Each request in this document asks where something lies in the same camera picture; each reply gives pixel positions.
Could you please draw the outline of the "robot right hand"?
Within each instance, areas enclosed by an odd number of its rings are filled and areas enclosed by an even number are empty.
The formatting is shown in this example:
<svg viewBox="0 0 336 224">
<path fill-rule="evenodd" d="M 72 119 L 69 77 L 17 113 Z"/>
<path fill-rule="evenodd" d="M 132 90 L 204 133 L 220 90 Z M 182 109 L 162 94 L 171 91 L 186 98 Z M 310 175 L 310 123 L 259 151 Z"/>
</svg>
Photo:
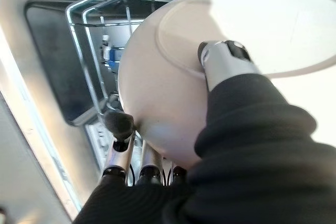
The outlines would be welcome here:
<svg viewBox="0 0 336 224">
<path fill-rule="evenodd" d="M 75 223 L 335 223 L 335 148 L 235 41 L 203 42 L 206 126 L 186 182 L 128 187 L 107 172 Z"/>
</svg>

